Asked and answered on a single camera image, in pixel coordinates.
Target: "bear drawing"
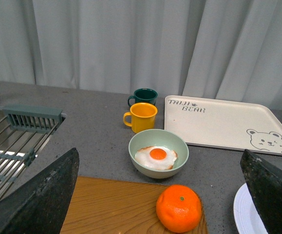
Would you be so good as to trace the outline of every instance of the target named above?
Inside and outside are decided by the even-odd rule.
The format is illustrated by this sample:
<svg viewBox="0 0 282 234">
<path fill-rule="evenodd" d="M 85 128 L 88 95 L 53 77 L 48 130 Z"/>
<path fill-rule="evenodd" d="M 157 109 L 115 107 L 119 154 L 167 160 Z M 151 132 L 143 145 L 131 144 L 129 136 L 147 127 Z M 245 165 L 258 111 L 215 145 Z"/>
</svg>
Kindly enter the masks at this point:
<svg viewBox="0 0 282 234">
<path fill-rule="evenodd" d="M 259 150 L 282 153 L 282 135 L 276 132 L 260 133 L 253 129 L 248 129 L 251 135 L 251 145 Z"/>
</svg>

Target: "white curtain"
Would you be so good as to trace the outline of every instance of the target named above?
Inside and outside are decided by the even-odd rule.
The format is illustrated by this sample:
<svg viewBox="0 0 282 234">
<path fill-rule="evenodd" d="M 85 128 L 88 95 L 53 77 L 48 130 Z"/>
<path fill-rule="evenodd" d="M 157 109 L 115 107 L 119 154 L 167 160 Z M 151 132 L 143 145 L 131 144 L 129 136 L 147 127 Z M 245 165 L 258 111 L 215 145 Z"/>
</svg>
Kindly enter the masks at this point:
<svg viewBox="0 0 282 234">
<path fill-rule="evenodd" d="M 0 80 L 282 109 L 282 0 L 0 0 Z"/>
</svg>

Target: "sink rack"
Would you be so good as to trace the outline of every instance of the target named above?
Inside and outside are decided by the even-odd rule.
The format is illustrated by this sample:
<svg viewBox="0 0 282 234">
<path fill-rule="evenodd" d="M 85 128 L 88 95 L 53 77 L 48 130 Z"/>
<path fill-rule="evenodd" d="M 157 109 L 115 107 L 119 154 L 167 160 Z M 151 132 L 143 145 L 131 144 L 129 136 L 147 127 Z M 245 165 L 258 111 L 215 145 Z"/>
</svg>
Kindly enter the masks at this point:
<svg viewBox="0 0 282 234">
<path fill-rule="evenodd" d="M 62 110 L 9 105 L 0 119 L 0 200 L 63 122 Z"/>
</svg>

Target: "tangerine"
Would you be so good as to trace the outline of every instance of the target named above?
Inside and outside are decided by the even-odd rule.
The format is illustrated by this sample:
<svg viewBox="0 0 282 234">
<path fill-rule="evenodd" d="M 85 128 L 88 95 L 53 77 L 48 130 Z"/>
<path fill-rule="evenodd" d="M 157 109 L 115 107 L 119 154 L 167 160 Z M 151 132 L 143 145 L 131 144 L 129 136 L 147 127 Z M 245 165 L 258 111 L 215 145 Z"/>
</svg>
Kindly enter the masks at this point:
<svg viewBox="0 0 282 234">
<path fill-rule="evenodd" d="M 202 205 L 189 187 L 174 184 L 166 188 L 156 203 L 156 213 L 162 224 L 172 232 L 193 230 L 200 222 Z"/>
</svg>

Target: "light green bowl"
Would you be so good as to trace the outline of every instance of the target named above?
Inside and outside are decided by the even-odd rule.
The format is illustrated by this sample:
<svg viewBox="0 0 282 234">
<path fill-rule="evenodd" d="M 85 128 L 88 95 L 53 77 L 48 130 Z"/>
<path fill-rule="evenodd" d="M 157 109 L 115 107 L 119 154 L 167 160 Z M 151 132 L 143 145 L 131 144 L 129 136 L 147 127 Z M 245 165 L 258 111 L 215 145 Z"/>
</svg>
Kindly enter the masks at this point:
<svg viewBox="0 0 282 234">
<path fill-rule="evenodd" d="M 135 153 L 139 149 L 148 146 L 164 146 L 170 150 L 174 150 L 178 154 L 178 158 L 173 168 L 171 170 L 161 171 L 147 168 L 138 163 L 134 158 Z M 149 129 L 141 131 L 131 138 L 129 142 L 129 154 L 133 165 L 138 171 L 151 178 L 163 179 L 175 175 L 182 169 L 188 160 L 189 151 L 186 143 L 176 134 L 162 129 Z"/>
</svg>

